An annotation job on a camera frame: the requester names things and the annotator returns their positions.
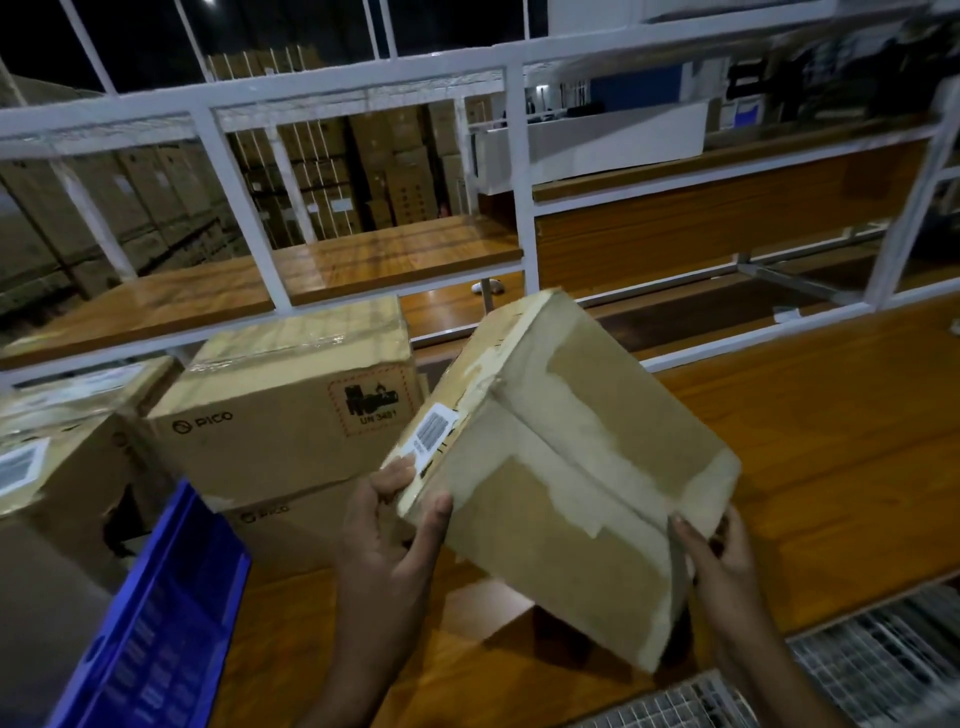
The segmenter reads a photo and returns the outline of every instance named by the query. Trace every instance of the blue plastic crate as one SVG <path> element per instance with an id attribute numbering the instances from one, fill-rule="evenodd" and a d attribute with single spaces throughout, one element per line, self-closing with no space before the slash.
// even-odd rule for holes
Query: blue plastic crate
<path id="1" fill-rule="evenodd" d="M 181 483 L 48 728 L 202 728 L 250 556 Z"/>

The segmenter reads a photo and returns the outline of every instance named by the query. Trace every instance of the person's left hand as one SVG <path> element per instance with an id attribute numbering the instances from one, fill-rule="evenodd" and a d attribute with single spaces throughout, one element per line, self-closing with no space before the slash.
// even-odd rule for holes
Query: person's left hand
<path id="1" fill-rule="evenodd" d="M 333 669 L 354 690 L 386 693 L 417 645 L 433 569 L 453 511 L 448 493 L 424 509 L 409 551 L 380 540 L 377 505 L 408 486 L 413 456 L 356 482 L 338 545 Z"/>

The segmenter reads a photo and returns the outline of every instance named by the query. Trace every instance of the blue wall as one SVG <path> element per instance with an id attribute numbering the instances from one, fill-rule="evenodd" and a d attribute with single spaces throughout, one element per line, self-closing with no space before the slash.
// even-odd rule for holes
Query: blue wall
<path id="1" fill-rule="evenodd" d="M 590 100 L 602 101 L 607 111 L 676 104 L 680 101 L 682 73 L 682 66 L 666 65 L 593 79 L 590 82 Z"/>

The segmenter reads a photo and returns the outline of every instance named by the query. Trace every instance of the metal grate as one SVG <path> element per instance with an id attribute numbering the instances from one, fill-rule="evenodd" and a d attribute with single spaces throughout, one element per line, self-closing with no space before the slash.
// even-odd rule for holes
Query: metal grate
<path id="1" fill-rule="evenodd" d="M 934 586 L 791 641 L 797 662 L 863 728 L 960 724 L 960 595 Z M 577 728 L 755 728 L 713 670 L 647 694 Z"/>

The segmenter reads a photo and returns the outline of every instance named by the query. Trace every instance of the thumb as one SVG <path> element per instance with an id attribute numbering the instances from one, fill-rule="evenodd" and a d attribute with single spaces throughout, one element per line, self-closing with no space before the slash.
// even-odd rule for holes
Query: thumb
<path id="1" fill-rule="evenodd" d="M 716 568 L 719 563 L 717 557 L 713 555 L 710 544 L 700 534 L 700 531 L 690 525 L 679 513 L 670 517 L 670 524 L 673 526 L 673 532 L 677 539 L 683 544 L 684 550 L 693 560 L 693 565 L 697 568 L 698 573 L 706 573 Z"/>
<path id="2" fill-rule="evenodd" d="M 450 493 L 439 492 L 433 496 L 430 505 L 423 512 L 423 519 L 410 551 L 400 562 L 400 568 L 407 573 L 423 573 L 429 576 L 440 555 L 444 544 L 446 527 L 453 513 L 453 497 Z"/>

